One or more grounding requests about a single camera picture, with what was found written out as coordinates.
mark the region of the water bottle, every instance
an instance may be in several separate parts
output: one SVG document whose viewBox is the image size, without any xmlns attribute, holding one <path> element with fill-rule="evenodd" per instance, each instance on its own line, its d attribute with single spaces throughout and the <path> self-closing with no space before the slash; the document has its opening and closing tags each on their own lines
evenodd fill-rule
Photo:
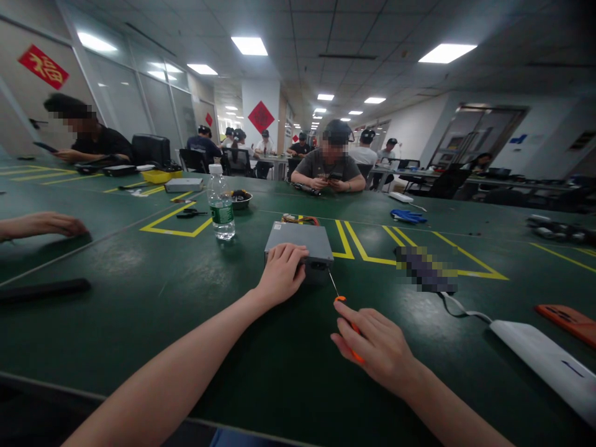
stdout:
<svg viewBox="0 0 596 447">
<path fill-rule="evenodd" d="M 225 182 L 222 165 L 209 165 L 211 180 L 207 187 L 209 195 L 209 207 L 213 219 L 215 237 L 222 240 L 229 240 L 236 234 L 234 224 L 234 213 L 232 211 L 232 197 Z"/>
</svg>

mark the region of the yellow box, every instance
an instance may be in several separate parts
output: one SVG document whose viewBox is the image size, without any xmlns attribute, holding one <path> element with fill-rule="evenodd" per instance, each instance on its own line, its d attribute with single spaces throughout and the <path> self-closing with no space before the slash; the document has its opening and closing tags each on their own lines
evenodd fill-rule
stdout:
<svg viewBox="0 0 596 447">
<path fill-rule="evenodd" d="M 145 181 L 155 184 L 167 183 L 173 178 L 182 178 L 182 171 L 167 173 L 164 171 L 158 171 L 157 169 L 154 169 L 153 171 L 144 171 L 142 172 L 142 174 Z"/>
</svg>

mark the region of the orange phone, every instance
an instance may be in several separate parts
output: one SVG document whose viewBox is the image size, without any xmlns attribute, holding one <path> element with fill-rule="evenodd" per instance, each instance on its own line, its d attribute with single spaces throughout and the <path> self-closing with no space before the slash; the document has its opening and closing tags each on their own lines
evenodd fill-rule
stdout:
<svg viewBox="0 0 596 447">
<path fill-rule="evenodd" d="M 578 311 L 562 305 L 541 304 L 534 309 L 563 329 L 596 349 L 596 322 Z"/>
</svg>

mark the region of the green workbench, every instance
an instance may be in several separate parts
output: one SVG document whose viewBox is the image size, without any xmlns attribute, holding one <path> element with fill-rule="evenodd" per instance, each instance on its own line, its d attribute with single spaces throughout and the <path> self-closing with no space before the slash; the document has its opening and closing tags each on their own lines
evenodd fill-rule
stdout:
<svg viewBox="0 0 596 447">
<path fill-rule="evenodd" d="M 0 173 L 23 166 L 36 165 L 5 164 Z M 93 285 L 78 297 L 0 309 L 5 379 L 109 395 L 163 348 L 256 286 L 271 226 L 287 212 L 316 216 L 327 229 L 333 276 L 348 304 L 374 307 L 398 324 L 415 356 L 513 443 L 577 445 L 594 435 L 484 322 L 456 318 L 436 294 L 417 291 L 392 254 L 398 244 L 427 247 L 459 271 L 456 297 L 468 309 L 529 323 L 596 371 L 591 348 L 533 310 L 564 304 L 596 319 L 596 252 L 536 238 L 525 227 L 532 210 L 419 197 L 428 223 L 413 227 L 389 212 L 417 209 L 384 194 L 312 197 L 282 182 L 236 177 L 228 178 L 230 187 L 254 198 L 236 215 L 236 237 L 222 242 L 207 217 L 176 219 L 188 205 L 173 204 L 175 194 L 111 191 L 140 177 L 64 175 L 0 176 L 0 191 L 7 191 L 0 196 L 0 219 L 55 210 L 79 217 L 93 236 L 93 242 L 47 236 L 0 245 L 0 283 L 10 281 L 4 287 L 80 277 Z M 42 184 L 59 179 L 72 180 Z M 207 210 L 206 194 L 195 199 L 193 207 Z M 596 226 L 590 217 L 540 213 Z M 304 286 L 257 321 L 191 420 L 311 445 L 436 443 L 403 402 L 337 352 L 329 339 L 336 331 L 334 298 L 331 283 Z"/>
</svg>

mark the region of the screwdriver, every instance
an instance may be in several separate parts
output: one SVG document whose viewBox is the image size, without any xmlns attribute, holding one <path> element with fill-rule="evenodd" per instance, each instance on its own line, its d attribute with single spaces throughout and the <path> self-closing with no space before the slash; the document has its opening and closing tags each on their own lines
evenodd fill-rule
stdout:
<svg viewBox="0 0 596 447">
<path fill-rule="evenodd" d="M 331 270 L 329 270 L 329 277 L 331 278 L 331 283 L 333 284 L 333 288 L 335 289 L 335 294 L 337 295 L 337 298 L 335 298 L 334 301 L 345 301 L 346 297 L 345 296 L 340 296 L 340 293 L 337 291 L 337 287 L 335 285 L 335 281 L 333 280 L 333 276 L 331 275 Z M 360 332 L 360 329 L 358 329 L 358 326 L 356 326 L 354 323 L 350 322 L 347 320 L 347 318 L 344 318 L 348 323 L 350 323 L 350 325 L 352 326 L 352 329 L 358 334 L 358 335 L 362 335 L 362 333 Z M 354 356 L 354 358 L 356 360 L 358 360 L 360 363 L 364 363 L 364 359 L 362 357 L 360 357 L 358 354 L 356 354 L 354 352 L 354 350 L 352 350 L 352 355 Z"/>
</svg>

